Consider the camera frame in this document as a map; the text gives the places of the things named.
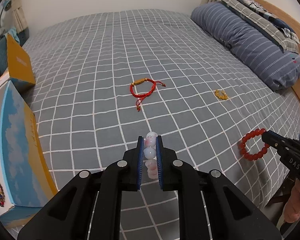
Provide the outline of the right hand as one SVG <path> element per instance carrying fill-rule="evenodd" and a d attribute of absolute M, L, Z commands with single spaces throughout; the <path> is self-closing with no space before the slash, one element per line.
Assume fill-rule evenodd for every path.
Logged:
<path fill-rule="evenodd" d="M 300 218 L 300 180 L 296 179 L 292 188 L 290 198 L 285 205 L 284 220 L 287 223 L 294 223 Z"/>

